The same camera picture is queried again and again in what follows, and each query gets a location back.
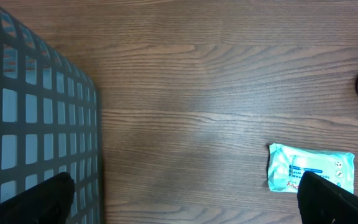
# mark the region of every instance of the wood grain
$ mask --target wood grain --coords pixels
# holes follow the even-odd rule
[[[106,223],[301,223],[268,145],[351,151],[358,1],[0,0],[97,83]]]

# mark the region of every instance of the brown wooden tabletop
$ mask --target brown wooden tabletop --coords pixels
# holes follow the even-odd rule
[[[356,155],[358,0],[0,0],[100,87],[106,223],[300,223],[268,145]]]

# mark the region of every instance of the gray plastic crate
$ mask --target gray plastic crate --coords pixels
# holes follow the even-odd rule
[[[92,80],[0,7],[0,203],[67,171],[68,223],[103,223],[99,112]]]

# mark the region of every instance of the blue label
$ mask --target blue label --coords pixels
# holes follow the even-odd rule
[[[291,166],[291,165],[290,165],[290,168],[295,169],[295,170],[312,171],[312,172],[317,173],[317,174],[323,173],[322,170],[312,169],[312,168],[301,168],[301,167]]]

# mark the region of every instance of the small white object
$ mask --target small white object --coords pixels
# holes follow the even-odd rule
[[[274,192],[298,192],[305,171],[312,171],[326,180],[354,192],[354,155],[350,152],[316,151],[270,145],[267,171],[268,186]]]

